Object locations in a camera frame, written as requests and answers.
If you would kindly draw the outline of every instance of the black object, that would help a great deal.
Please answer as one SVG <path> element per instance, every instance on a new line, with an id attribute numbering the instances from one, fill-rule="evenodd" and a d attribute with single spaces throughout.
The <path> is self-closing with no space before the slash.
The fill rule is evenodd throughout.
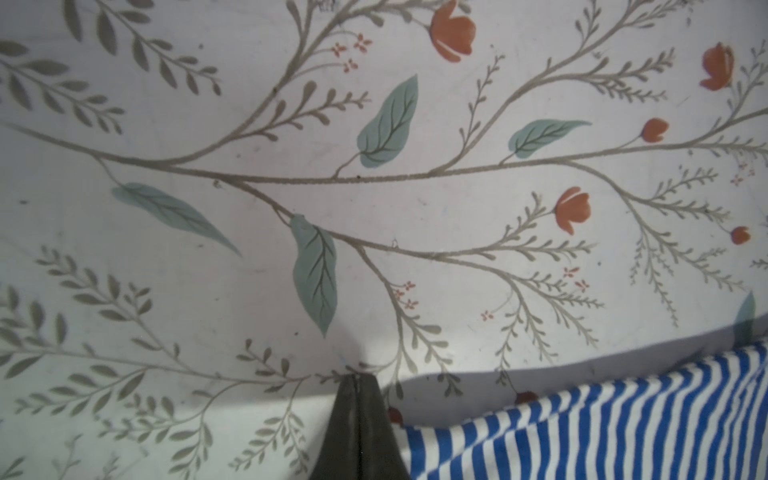
<path id="1" fill-rule="evenodd" d="M 376 377 L 345 375 L 310 480 L 409 480 Z"/>

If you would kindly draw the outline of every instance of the floral tablecloth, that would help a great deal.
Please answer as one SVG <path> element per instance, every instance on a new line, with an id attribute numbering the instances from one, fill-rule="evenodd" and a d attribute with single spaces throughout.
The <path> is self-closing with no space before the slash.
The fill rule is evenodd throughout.
<path id="1" fill-rule="evenodd" d="M 347 372 L 449 425 L 766 312 L 765 2 L 0 13 L 0 478 L 305 478 Z"/>

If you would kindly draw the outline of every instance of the orange flower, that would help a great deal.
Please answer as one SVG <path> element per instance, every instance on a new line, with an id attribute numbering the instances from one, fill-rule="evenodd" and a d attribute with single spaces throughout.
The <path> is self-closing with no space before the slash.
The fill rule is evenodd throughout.
<path id="1" fill-rule="evenodd" d="M 669 127 L 670 125 L 666 121 L 661 120 L 660 118 L 651 118 L 649 121 L 645 122 L 640 136 L 649 144 L 655 144 L 664 139 L 661 134 L 667 131 Z"/>
<path id="2" fill-rule="evenodd" d="M 464 55 L 472 53 L 472 41 L 475 40 L 476 30 L 475 23 L 469 17 L 451 18 L 456 3 L 457 0 L 451 0 L 438 8 L 429 26 L 429 37 L 437 52 L 445 60 L 453 63 L 461 60 L 454 52 Z"/>
<path id="3" fill-rule="evenodd" d="M 730 241 L 732 241 L 734 245 L 746 243 L 750 241 L 750 238 L 752 238 L 752 236 L 747 231 L 746 227 L 736 227 L 730 232 Z"/>
<path id="4" fill-rule="evenodd" d="M 521 403 L 528 403 L 528 402 L 534 402 L 538 400 L 538 396 L 533 392 L 521 392 L 518 394 L 518 397 L 515 399 L 515 405 L 520 405 Z"/>
<path id="5" fill-rule="evenodd" d="M 398 409 L 389 407 L 387 415 L 389 416 L 389 423 L 396 423 L 402 427 L 402 413 Z"/>
<path id="6" fill-rule="evenodd" d="M 558 222 L 558 227 L 571 235 L 574 234 L 571 222 L 583 223 L 592 214 L 589 207 L 589 194 L 577 195 L 580 191 L 579 187 L 567 189 L 554 206 L 554 219 Z"/>
<path id="7" fill-rule="evenodd" d="M 710 77 L 702 80 L 699 85 L 711 91 L 720 90 L 730 83 L 733 74 L 733 49 L 718 42 L 704 52 L 701 64 Z"/>

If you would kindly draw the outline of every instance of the striped fabric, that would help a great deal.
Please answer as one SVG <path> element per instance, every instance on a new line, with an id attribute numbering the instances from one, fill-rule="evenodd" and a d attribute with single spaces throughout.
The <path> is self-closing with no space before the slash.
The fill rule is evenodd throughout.
<path id="1" fill-rule="evenodd" d="M 666 375 L 580 386 L 396 436 L 414 479 L 764 480 L 766 349 L 763 339 Z"/>

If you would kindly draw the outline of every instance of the teal leaf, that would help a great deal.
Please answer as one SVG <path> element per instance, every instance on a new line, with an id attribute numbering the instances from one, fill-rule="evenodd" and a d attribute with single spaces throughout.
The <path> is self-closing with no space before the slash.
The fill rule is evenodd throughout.
<path id="1" fill-rule="evenodd" d="M 237 247 L 187 202 L 144 184 L 121 185 L 113 188 L 112 194 L 125 204 L 146 210 L 169 227 L 210 238 L 240 255 Z"/>
<path id="2" fill-rule="evenodd" d="M 418 97 L 419 81 L 413 75 L 384 100 L 379 113 L 357 136 L 364 167 L 380 167 L 397 157 L 406 146 Z"/>
<path id="3" fill-rule="evenodd" d="M 736 322 L 733 324 L 733 348 L 752 343 L 752 323 L 755 320 L 755 296 L 750 292 L 741 303 L 736 314 Z"/>
<path id="4" fill-rule="evenodd" d="M 290 221 L 299 253 L 293 266 L 293 284 L 301 304 L 323 336 L 336 312 L 336 248 L 333 238 L 303 215 Z"/>
<path id="5" fill-rule="evenodd" d="M 525 159 L 545 145 L 560 140 L 568 132 L 582 125 L 592 125 L 581 120 L 551 120 L 532 121 L 525 125 L 509 139 L 509 151 L 518 158 Z"/>

